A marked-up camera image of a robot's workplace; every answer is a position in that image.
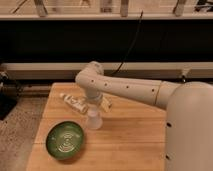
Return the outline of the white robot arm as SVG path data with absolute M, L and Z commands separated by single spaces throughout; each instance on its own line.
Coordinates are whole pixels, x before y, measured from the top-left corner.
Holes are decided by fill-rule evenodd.
M 109 77 L 96 61 L 75 82 L 90 101 L 108 93 L 165 110 L 165 171 L 213 171 L 213 85 Z

